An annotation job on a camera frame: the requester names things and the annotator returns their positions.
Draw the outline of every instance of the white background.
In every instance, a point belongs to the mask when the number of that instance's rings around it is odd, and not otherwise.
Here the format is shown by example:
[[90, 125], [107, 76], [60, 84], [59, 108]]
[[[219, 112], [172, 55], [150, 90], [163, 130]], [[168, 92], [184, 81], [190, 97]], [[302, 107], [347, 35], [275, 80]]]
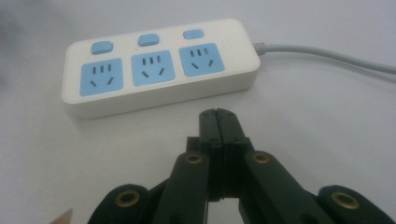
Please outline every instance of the white background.
[[[396, 219], [396, 76], [314, 56], [261, 56], [254, 86], [103, 119], [61, 99], [73, 42], [199, 21], [240, 20], [252, 42], [331, 49], [396, 65], [396, 2], [50, 1], [0, 3], [0, 223], [50, 223], [69, 208], [88, 222], [115, 187], [150, 189], [170, 175], [198, 115], [236, 113], [257, 150], [314, 193], [343, 185]], [[208, 223], [242, 223], [237, 200]]]

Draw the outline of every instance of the gray cable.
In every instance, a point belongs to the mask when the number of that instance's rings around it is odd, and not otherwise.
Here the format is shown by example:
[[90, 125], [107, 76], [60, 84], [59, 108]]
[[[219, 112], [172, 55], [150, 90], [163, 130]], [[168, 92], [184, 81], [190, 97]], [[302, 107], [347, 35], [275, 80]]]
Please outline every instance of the gray cable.
[[349, 63], [358, 67], [396, 75], [396, 66], [386, 65], [382, 63], [372, 63], [326, 49], [296, 45], [265, 45], [264, 43], [253, 44], [253, 47], [259, 56], [264, 55], [267, 52], [295, 52], [313, 54], [326, 58], [331, 58], [342, 63]]

